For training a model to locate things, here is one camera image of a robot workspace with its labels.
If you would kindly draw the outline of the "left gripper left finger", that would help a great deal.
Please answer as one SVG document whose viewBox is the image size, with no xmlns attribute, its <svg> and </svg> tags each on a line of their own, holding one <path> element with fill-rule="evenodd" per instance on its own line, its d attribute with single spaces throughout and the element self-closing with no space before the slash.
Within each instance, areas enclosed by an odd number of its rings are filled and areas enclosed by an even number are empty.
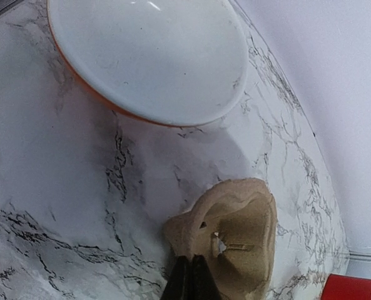
<svg viewBox="0 0 371 300">
<path fill-rule="evenodd" d="M 161 300 L 191 300 L 191 264 L 186 256 L 178 256 L 164 288 Z"/>
</svg>

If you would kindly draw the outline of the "cardboard cup carrier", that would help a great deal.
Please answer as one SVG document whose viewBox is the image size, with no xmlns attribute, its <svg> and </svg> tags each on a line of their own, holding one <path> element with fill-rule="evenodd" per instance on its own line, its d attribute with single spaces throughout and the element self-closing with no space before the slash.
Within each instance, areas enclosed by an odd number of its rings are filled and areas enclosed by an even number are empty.
<svg viewBox="0 0 371 300">
<path fill-rule="evenodd" d="M 270 285 L 277 209 L 261 179 L 214 185 L 163 225 L 177 256 L 202 255 L 223 299 L 264 299 Z"/>
</svg>

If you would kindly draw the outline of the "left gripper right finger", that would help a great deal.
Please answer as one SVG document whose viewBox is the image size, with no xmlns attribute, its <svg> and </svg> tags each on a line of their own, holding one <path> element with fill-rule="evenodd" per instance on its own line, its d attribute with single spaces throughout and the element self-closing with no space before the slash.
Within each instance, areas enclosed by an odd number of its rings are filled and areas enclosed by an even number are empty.
<svg viewBox="0 0 371 300">
<path fill-rule="evenodd" d="M 222 300 L 207 261 L 202 255 L 195 255 L 192 259 L 191 299 Z"/>
</svg>

